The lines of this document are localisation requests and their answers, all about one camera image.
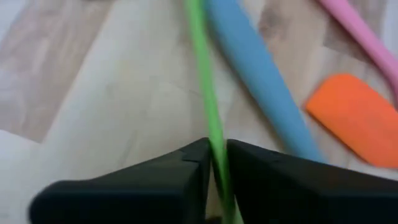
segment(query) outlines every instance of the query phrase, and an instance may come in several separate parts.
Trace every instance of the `pink handle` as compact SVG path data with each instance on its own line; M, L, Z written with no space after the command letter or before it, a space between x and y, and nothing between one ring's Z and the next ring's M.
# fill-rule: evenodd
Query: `pink handle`
M319 0L358 41L390 81L398 101L398 63L347 0Z

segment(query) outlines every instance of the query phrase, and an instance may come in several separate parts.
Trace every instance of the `wood grain surface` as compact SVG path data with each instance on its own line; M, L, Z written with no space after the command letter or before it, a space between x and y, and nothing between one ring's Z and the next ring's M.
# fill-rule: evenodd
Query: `wood grain surface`
M9 1L0 0L0 12ZM7 180L0 223L26 223L30 199L54 181L107 174L207 135L183 0L15 1L13 13L0 14L0 175ZM398 55L397 1L350 2ZM392 100L379 70L316 0L243 0L243 7L299 107L339 72ZM225 137L284 152L209 44ZM366 164L303 117L331 164L398 180L396 170ZM214 181L207 214L220 214Z
M0 49L0 127L42 142L111 1L32 0Z

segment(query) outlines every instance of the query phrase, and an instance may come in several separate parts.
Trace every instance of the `orange silicone spatula head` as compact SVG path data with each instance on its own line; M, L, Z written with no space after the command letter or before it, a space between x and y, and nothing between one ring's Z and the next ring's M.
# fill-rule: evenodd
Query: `orange silicone spatula head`
M398 113L360 79L332 76L305 108L368 163L398 168Z

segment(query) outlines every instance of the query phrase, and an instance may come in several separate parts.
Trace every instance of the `green straw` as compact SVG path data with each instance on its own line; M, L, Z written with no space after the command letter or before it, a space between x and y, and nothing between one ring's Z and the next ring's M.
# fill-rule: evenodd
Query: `green straw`
M216 176L218 177L217 186L223 207L223 223L231 224L234 220L241 220L241 218L239 212L235 214L234 195L230 187L228 156L224 144L223 128L218 115L217 98L214 91L211 60L206 38L204 3L203 0L185 0L185 4L205 103L209 139L216 166L215 172L218 172Z

